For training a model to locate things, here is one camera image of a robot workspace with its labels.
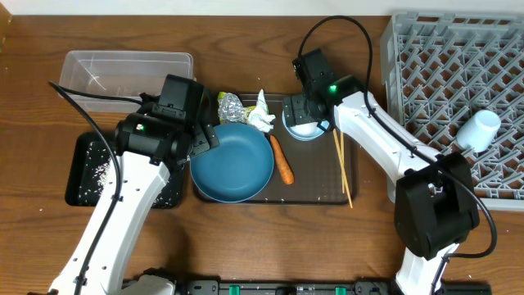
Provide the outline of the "light blue bowl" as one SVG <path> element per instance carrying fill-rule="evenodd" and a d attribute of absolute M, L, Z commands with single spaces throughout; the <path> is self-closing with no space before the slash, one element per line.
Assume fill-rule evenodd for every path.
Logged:
<path fill-rule="evenodd" d="M 300 141 L 314 140 L 320 137 L 322 134 L 324 134 L 325 130 L 329 127 L 329 122 L 327 120 L 320 122 L 320 126 L 318 126 L 318 122 L 312 122 L 304 125 L 288 127 L 286 122 L 286 116 L 284 113 L 282 113 L 282 123 L 286 131 L 293 138 Z"/>

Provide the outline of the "wooden chopstick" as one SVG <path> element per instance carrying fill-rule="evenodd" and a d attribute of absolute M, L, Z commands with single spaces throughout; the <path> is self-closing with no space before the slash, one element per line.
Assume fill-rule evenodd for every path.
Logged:
<path fill-rule="evenodd" d="M 333 138 L 335 141 L 338 160 L 341 168 L 341 179 L 342 179 L 342 191 L 346 194 L 350 208 L 353 208 L 352 198 L 350 194 L 350 188 L 346 173 L 345 156 L 344 156 L 344 137 L 343 134 L 338 134 L 337 130 L 332 131 Z"/>
<path fill-rule="evenodd" d="M 341 163 L 342 163 L 342 168 L 345 168 L 345 155 L 344 155 L 344 147 L 345 147 L 345 144 L 344 144 L 344 134 L 342 132 L 340 132 L 340 147 L 341 147 Z M 343 193 L 346 193 L 346 186 L 344 185 L 344 175 L 343 173 L 341 173 L 341 177 L 342 177 L 342 192 Z"/>

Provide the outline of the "dark blue plate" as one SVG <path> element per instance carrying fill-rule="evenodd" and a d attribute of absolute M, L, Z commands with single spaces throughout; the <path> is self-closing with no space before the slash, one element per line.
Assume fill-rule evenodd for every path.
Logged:
<path fill-rule="evenodd" d="M 261 192 L 273 175 L 274 155 L 264 134 L 250 125 L 217 125 L 219 146 L 190 161 L 193 183 L 213 201 L 244 202 Z"/>

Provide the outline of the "light blue cup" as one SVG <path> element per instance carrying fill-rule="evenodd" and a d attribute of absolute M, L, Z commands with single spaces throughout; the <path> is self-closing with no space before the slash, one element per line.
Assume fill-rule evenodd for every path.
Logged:
<path fill-rule="evenodd" d="M 501 119 L 489 110 L 478 111 L 458 131 L 457 144 L 464 150 L 484 152 L 499 131 Z"/>

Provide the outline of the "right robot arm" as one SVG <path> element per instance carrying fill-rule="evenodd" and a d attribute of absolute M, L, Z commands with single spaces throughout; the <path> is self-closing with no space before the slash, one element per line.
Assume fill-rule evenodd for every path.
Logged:
<path fill-rule="evenodd" d="M 326 120 L 379 164 L 392 183 L 395 229 L 406 247 L 395 285 L 402 294 L 440 291 L 450 256 L 480 223 L 468 161 L 418 145 L 366 84 L 352 75 L 338 77 L 321 50 L 298 56 L 292 65 L 303 92 L 283 103 L 287 126 Z"/>

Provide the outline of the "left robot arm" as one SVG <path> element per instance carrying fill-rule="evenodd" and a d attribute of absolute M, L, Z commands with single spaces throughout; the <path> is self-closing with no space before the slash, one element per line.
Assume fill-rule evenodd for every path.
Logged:
<path fill-rule="evenodd" d="M 50 294 L 173 294 L 176 283 L 141 275 L 128 287 L 124 273 L 153 202 L 171 175 L 219 146 L 209 118 L 209 92 L 193 79 L 167 75 L 157 99 L 144 102 L 115 128 L 102 195 L 73 255 Z"/>

